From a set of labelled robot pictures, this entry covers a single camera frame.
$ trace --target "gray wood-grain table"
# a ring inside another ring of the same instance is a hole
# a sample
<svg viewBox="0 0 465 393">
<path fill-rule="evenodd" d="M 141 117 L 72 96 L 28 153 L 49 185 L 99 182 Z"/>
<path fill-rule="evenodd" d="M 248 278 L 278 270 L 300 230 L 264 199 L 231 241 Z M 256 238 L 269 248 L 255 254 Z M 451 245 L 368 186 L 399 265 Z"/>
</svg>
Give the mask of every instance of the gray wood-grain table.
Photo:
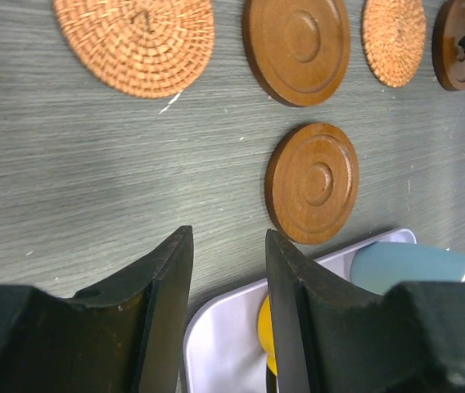
<svg viewBox="0 0 465 393">
<path fill-rule="evenodd" d="M 194 226 L 190 313 L 264 276 L 264 172 L 298 124 L 332 123 L 359 156 L 359 196 L 318 254 L 408 227 L 465 252 L 465 92 L 431 63 L 440 1 L 425 1 L 427 45 L 405 88 L 381 85 L 360 43 L 361 0 L 346 0 L 350 64 L 327 102 L 290 108 L 256 83 L 243 52 L 242 0 L 215 0 L 205 73 L 170 98 L 119 93 L 79 63 L 51 0 L 0 0 L 0 282 L 70 296 Z"/>
</svg>

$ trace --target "blue cup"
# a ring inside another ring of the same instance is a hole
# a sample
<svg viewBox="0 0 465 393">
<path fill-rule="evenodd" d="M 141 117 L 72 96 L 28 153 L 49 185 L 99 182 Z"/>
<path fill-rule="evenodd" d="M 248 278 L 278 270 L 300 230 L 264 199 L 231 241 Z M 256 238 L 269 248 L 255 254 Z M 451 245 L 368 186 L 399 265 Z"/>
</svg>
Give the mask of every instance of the blue cup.
<svg viewBox="0 0 465 393">
<path fill-rule="evenodd" d="M 377 242 L 356 253 L 350 281 L 378 295 L 403 281 L 465 282 L 465 254 L 413 243 Z"/>
</svg>

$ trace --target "round coaster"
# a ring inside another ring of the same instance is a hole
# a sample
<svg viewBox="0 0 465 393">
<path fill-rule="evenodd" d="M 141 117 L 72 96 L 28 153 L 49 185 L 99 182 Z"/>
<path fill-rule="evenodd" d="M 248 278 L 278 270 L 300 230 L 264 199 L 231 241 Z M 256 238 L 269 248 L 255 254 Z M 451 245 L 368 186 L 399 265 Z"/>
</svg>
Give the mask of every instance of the round coaster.
<svg viewBox="0 0 465 393">
<path fill-rule="evenodd" d="M 367 0 L 363 9 L 363 49 L 375 76 L 392 88 L 413 78 L 426 43 L 422 0 Z"/>
<path fill-rule="evenodd" d="M 350 26 L 342 0 L 247 0 L 243 41 L 260 85 L 287 105 L 327 100 L 349 63 Z"/>
<path fill-rule="evenodd" d="M 349 218 L 358 183 L 349 138 L 334 125 L 309 124 L 278 144 L 265 175 L 265 200 L 278 230 L 295 242 L 318 244 Z"/>
<path fill-rule="evenodd" d="M 465 0 L 450 0 L 440 9 L 432 33 L 432 64 L 442 87 L 465 90 Z"/>
<path fill-rule="evenodd" d="M 207 0 L 54 0 L 70 47 L 98 78 L 137 97 L 166 97 L 200 76 L 214 45 Z"/>
</svg>

